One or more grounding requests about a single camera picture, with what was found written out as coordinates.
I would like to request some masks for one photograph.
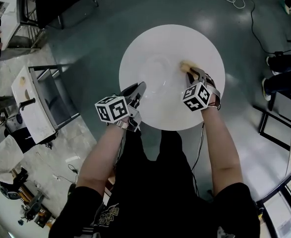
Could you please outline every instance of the sneaker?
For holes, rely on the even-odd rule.
[[[264,90],[264,82],[265,82],[266,78],[263,78],[262,80],[262,93],[263,93],[263,97],[266,101],[270,101],[271,100],[271,95],[267,94]]]
[[[270,57],[266,57],[266,58],[265,58],[265,62],[266,62],[266,64],[268,65],[268,67],[270,67],[270,65],[269,65],[269,58],[270,58]]]
[[[291,7],[288,7],[284,1],[282,2],[282,7],[287,14],[290,14]]]
[[[270,67],[270,65],[269,65],[269,58],[270,58],[270,57],[266,57],[266,58],[265,58],[265,62],[266,62],[266,64],[268,65],[268,67]],[[272,72],[272,74],[273,74],[274,76],[281,74],[280,72],[273,71],[272,69],[271,69],[271,72]]]

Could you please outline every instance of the chair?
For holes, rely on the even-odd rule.
[[[64,28],[61,14],[80,0],[36,0],[36,19],[30,17],[27,0],[20,0],[20,20],[25,25],[45,28],[54,19],[58,18],[61,29]]]

